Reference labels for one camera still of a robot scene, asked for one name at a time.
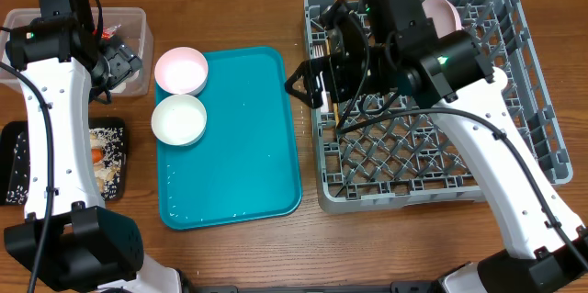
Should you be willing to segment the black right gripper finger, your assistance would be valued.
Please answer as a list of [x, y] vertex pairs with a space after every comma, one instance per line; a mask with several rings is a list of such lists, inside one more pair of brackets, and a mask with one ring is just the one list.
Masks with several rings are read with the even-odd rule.
[[311, 109], [318, 109], [322, 105], [321, 91], [323, 90], [322, 83], [310, 83], [300, 80], [301, 86], [298, 89], [295, 84], [298, 81], [287, 80], [285, 82], [286, 92], [296, 97], [303, 104]]
[[323, 56], [302, 62], [293, 74], [294, 81], [321, 83], [323, 73], [329, 63], [329, 57]]

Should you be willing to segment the white plastic fork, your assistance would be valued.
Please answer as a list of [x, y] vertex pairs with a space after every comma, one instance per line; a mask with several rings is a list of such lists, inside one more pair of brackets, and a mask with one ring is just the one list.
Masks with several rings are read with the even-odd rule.
[[[324, 47], [321, 44], [314, 45], [313, 50], [314, 50], [314, 58], [315, 59], [321, 58], [325, 55]], [[328, 113], [330, 111], [330, 108], [329, 108], [328, 93], [326, 92], [325, 89], [323, 89], [321, 91], [321, 98], [322, 98], [322, 105], [320, 106], [320, 111], [322, 113]]]

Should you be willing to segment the wooden chopstick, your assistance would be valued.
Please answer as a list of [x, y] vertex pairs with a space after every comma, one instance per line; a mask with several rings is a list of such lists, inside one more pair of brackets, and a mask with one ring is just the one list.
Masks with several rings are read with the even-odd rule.
[[[326, 49], [327, 55], [331, 55], [331, 43], [328, 38], [325, 41], [325, 49]], [[335, 127], [337, 127], [340, 123], [339, 106], [333, 100], [332, 100], [332, 107], [333, 107], [333, 112], [334, 112]]]

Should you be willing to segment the red snack wrapper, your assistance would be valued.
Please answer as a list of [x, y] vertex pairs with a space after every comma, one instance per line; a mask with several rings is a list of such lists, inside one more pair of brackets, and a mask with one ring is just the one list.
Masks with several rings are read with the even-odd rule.
[[114, 25], [108, 28], [104, 28], [101, 34], [101, 39], [111, 39], [112, 37], [114, 37], [117, 32], [119, 31], [121, 25]]

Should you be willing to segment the pink bowl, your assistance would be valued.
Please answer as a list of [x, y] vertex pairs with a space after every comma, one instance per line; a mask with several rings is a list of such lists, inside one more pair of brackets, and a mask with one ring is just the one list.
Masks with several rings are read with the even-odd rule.
[[198, 95], [206, 86], [209, 65], [205, 56], [190, 47], [177, 47], [165, 52], [157, 61], [154, 77], [168, 94]]

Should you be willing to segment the large pink plate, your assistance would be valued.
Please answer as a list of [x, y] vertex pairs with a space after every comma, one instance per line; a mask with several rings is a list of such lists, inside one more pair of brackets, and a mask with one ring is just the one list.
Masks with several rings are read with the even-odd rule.
[[436, 35], [441, 39], [455, 31], [462, 30], [457, 9], [447, 0], [424, 0], [424, 13], [433, 19]]

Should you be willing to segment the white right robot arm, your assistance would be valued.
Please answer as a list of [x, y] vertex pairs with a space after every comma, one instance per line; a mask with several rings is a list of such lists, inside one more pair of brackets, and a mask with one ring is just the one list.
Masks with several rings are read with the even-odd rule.
[[587, 229], [560, 198], [503, 100], [506, 73], [471, 35], [441, 32], [421, 0], [338, 0], [320, 17], [338, 49], [302, 62], [286, 91], [308, 107], [352, 107], [365, 94], [411, 97], [465, 160], [489, 203], [504, 248], [433, 281], [394, 292], [554, 292], [587, 272]]

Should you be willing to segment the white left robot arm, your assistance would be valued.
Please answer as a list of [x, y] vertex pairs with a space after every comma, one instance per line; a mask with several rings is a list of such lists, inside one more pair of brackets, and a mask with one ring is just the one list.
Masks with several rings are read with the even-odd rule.
[[21, 84], [30, 160], [24, 222], [4, 231], [32, 282], [55, 291], [188, 292], [152, 259], [136, 222], [108, 210], [96, 183], [88, 106], [141, 69], [119, 39], [103, 39], [99, 0], [39, 0], [40, 16], [11, 28], [2, 68]]

